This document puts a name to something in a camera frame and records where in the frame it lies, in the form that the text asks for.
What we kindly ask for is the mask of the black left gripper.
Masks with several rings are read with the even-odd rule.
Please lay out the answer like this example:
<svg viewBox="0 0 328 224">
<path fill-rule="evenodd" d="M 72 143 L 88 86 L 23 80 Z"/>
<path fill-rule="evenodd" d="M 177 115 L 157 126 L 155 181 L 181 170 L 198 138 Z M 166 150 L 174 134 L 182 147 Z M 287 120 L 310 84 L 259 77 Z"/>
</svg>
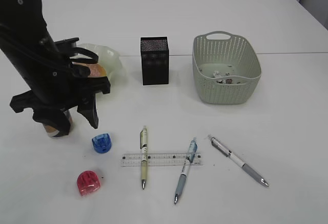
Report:
<svg viewBox="0 0 328 224">
<path fill-rule="evenodd" d="M 97 54 L 81 52 L 80 55 L 58 53 L 45 57 L 35 53 L 9 53 L 9 61 L 30 87 L 29 91 L 12 97 L 10 107 L 16 113 L 32 108 L 35 122 L 68 135 L 70 122 L 61 110 L 77 106 L 77 112 L 97 129 L 95 94 L 108 94 L 110 82 L 106 76 L 88 78 L 87 65 L 98 63 Z"/>
</svg>

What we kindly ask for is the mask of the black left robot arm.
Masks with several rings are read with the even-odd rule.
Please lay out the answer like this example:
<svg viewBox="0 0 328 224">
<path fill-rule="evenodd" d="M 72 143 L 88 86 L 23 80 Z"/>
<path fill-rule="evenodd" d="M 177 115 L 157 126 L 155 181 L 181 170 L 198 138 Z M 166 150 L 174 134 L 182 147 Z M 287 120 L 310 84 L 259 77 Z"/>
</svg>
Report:
<svg viewBox="0 0 328 224">
<path fill-rule="evenodd" d="M 42 0 L 1 0 L 1 50 L 30 87 L 16 95 L 16 113 L 33 110 L 35 122 L 68 134 L 66 112 L 76 107 L 97 128 L 97 93 L 108 94 L 107 77 L 91 77 L 98 55 L 76 46 L 76 39 L 54 42 L 42 13 Z"/>
</svg>

